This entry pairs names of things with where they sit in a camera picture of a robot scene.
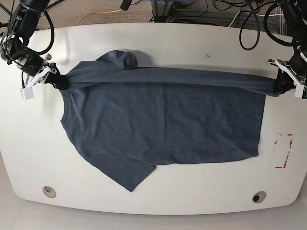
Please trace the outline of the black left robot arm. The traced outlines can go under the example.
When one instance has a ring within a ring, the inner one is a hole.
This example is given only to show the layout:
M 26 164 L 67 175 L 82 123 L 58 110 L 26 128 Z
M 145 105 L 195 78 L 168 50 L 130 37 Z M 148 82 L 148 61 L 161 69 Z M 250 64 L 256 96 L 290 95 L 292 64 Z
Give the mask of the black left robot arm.
M 267 27 L 267 20 L 272 10 L 280 7 L 286 24 L 293 32 L 292 42 L 275 37 Z M 295 90 L 295 97 L 307 98 L 307 2 L 304 0 L 277 0 L 271 5 L 263 18 L 265 33 L 276 43 L 292 47 L 293 56 L 289 61 L 269 60 L 269 64 L 278 68 L 273 91 L 283 94 Z

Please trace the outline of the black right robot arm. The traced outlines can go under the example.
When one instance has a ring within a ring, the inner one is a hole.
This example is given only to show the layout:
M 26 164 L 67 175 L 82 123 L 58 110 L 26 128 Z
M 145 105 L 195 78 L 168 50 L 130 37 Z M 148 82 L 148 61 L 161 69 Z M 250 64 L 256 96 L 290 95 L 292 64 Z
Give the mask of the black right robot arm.
M 32 77 L 28 83 L 22 79 L 22 91 L 31 89 L 36 83 L 52 84 L 59 90 L 69 88 L 69 80 L 61 75 L 55 63 L 48 63 L 51 55 L 48 51 L 55 40 L 53 22 L 47 12 L 48 0 L 20 0 L 6 24 L 6 32 L 0 42 L 0 57 L 8 65 L 15 63 L 27 77 Z M 41 15 L 49 23 L 51 39 L 46 49 L 34 51 L 28 47 L 31 36 L 36 31 Z

